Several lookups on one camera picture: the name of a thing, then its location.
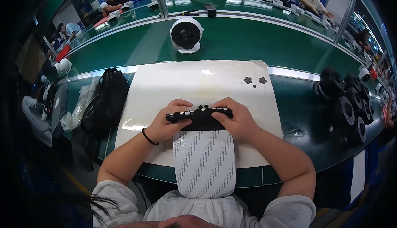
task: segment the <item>worker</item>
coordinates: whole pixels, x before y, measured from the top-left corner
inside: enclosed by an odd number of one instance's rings
[[[247,141],[275,169],[283,185],[278,196],[266,208],[260,221],[251,216],[245,203],[231,195],[219,199],[188,199],[178,190],[168,192],[138,214],[136,195],[128,187],[150,151],[153,143],[165,141],[191,124],[184,119],[172,124],[166,114],[187,111],[192,103],[173,100],[154,118],[150,126],[131,140],[112,151],[98,172],[97,186],[92,197],[94,227],[309,227],[316,215],[313,203],[316,172],[312,161],[297,146],[261,129],[248,108],[231,98],[222,99],[212,108],[230,108],[233,119],[220,112],[212,117],[219,121],[236,139]]]
[[[83,33],[80,26],[75,23],[68,23],[66,25],[60,23],[56,30],[65,35],[65,39],[67,39],[68,42],[70,42],[74,37],[81,38]]]
[[[109,15],[109,13],[114,10],[119,10],[122,6],[124,6],[124,3],[129,2],[129,0],[105,0],[105,1],[108,5],[102,9],[102,15],[104,17]]]
[[[299,6],[305,9],[305,7],[311,8],[318,16],[319,13],[323,13],[330,18],[334,18],[334,14],[332,12],[327,11],[324,5],[320,2],[320,0],[298,0]]]
[[[370,51],[370,47],[368,46],[367,40],[371,37],[370,31],[365,28],[364,30],[353,34],[354,39],[356,42],[363,47],[366,51]]]

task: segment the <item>black t-shirt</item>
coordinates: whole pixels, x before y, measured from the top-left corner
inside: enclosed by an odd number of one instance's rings
[[[120,4],[124,5],[124,3],[128,2],[128,1],[129,0],[113,0],[113,1],[108,0],[106,3],[108,5],[111,5],[111,6],[117,6],[117,5],[120,5]]]

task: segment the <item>stack of black parts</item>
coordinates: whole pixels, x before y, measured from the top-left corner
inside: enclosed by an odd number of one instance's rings
[[[341,136],[349,147],[363,144],[366,139],[365,125],[374,121],[374,108],[364,83],[351,73],[343,80],[329,66],[321,72],[320,81],[313,84],[313,91],[326,105],[324,112],[333,132]]]

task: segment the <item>white cardboard sheet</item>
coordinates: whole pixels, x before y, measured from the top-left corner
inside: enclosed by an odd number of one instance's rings
[[[252,83],[247,84],[244,81],[246,77],[250,77]],[[259,82],[260,77],[266,79],[265,84]],[[117,130],[115,149],[148,127],[160,109],[174,99],[203,99],[213,104],[225,97],[247,106],[261,128],[282,138],[266,63],[228,60],[169,62],[138,67]],[[236,168],[269,165],[250,144],[234,139],[234,147]],[[172,139],[153,148],[145,162],[174,166]]]

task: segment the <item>black bag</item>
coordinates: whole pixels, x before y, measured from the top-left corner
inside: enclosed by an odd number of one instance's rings
[[[127,80],[116,68],[105,70],[98,82],[98,92],[87,106],[81,128],[97,136],[118,125],[128,93]]]
[[[94,98],[87,106],[80,127],[72,131],[73,158],[77,166],[93,171],[98,157],[98,141],[107,138],[122,116],[128,85],[121,71],[106,69],[98,81]]]

